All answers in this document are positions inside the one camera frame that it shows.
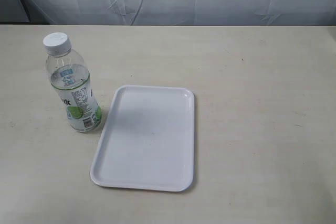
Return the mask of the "white plastic tray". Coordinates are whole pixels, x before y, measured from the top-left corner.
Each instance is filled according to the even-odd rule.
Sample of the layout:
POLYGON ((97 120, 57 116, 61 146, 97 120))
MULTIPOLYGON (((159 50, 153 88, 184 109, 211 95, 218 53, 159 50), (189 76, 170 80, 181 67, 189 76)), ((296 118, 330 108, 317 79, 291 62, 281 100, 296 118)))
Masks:
POLYGON ((114 94, 90 178, 98 186, 181 192, 194 179, 195 96, 125 85, 114 94))

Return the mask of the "clear plastic drink bottle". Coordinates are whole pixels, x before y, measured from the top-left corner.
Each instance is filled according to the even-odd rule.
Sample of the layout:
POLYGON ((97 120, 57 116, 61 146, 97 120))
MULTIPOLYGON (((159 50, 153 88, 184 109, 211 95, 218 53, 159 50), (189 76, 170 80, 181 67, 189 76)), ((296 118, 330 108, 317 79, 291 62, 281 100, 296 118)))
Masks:
POLYGON ((65 33, 51 33, 43 39, 47 52, 46 71, 51 86, 65 106, 70 126, 89 132, 101 122, 102 112, 90 83, 90 72, 83 57, 65 33))

